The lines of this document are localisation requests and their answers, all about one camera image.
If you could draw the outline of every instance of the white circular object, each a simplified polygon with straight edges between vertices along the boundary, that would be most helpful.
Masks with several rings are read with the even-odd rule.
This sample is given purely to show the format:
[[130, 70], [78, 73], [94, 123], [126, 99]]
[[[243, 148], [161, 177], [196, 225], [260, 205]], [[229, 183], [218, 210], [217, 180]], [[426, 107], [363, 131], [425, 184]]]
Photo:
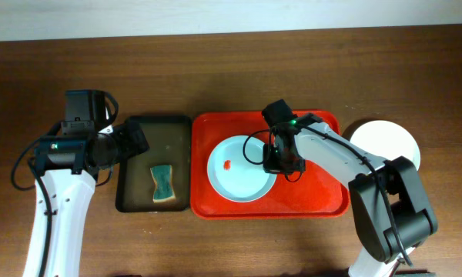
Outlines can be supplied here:
[[365, 123], [353, 133], [350, 141], [362, 150], [385, 159], [404, 156], [419, 169], [421, 154], [416, 140], [405, 128], [393, 122], [376, 120]]
[[[265, 173], [261, 165], [249, 163], [243, 157], [243, 144], [247, 136], [238, 135], [219, 143], [207, 162], [210, 184], [225, 199], [250, 202], [264, 196], [276, 181], [276, 175]], [[262, 161], [264, 143], [250, 138], [246, 143], [246, 157]]]

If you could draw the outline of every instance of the table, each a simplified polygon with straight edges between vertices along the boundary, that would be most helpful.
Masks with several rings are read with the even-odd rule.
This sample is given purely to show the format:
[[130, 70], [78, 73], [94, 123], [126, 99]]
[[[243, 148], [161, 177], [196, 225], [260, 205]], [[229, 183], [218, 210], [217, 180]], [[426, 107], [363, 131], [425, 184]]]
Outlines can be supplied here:
[[[130, 115], [331, 111], [342, 131], [379, 118], [420, 145], [420, 175], [439, 232], [411, 255], [419, 269], [462, 275], [462, 25], [232, 35], [0, 42], [0, 276], [20, 276], [34, 192], [9, 183], [21, 150], [63, 118], [64, 91], [98, 88]], [[361, 244], [337, 219], [205, 221], [191, 210], [122, 214], [116, 179], [96, 189], [80, 276], [269, 276], [345, 269]], [[18, 182], [33, 177], [22, 165]]]

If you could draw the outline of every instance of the black tray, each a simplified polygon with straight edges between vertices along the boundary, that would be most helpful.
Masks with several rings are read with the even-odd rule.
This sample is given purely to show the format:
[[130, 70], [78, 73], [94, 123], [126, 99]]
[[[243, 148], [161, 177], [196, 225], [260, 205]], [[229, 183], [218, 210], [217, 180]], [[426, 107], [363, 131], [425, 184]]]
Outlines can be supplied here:
[[[189, 207], [192, 121], [184, 115], [134, 116], [150, 150], [120, 163], [115, 206], [120, 212], [178, 212]], [[172, 165], [175, 199], [154, 203], [150, 168]]]

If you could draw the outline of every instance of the orange mark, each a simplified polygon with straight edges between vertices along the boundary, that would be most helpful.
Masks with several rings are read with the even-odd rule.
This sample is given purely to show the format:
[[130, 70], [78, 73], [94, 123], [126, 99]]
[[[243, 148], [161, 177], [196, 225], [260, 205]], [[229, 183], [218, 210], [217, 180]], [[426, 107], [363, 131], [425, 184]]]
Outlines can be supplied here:
[[231, 161], [227, 160], [224, 162], [224, 169], [225, 170], [230, 170], [231, 169]]

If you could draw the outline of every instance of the tray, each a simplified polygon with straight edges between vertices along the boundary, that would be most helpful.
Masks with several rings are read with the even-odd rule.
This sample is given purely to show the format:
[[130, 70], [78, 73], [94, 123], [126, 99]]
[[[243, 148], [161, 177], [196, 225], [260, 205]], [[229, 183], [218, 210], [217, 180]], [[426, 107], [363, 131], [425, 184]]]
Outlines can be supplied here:
[[[115, 206], [120, 212], [177, 212], [189, 207], [192, 121], [184, 115], [134, 116], [150, 150], [120, 163]], [[154, 203], [150, 168], [172, 165], [175, 199]]]
[[[336, 118], [325, 111], [295, 111], [298, 116], [312, 112], [339, 133]], [[260, 112], [210, 112], [200, 115], [192, 127], [192, 179], [190, 206], [203, 219], [274, 219], [332, 218], [342, 215], [349, 206], [348, 191], [329, 173], [306, 163], [303, 177], [295, 183], [283, 175], [262, 198], [237, 203], [220, 196], [207, 177], [207, 161], [212, 150], [224, 139], [234, 135], [250, 135], [267, 125]], [[267, 134], [257, 136], [267, 140]]]

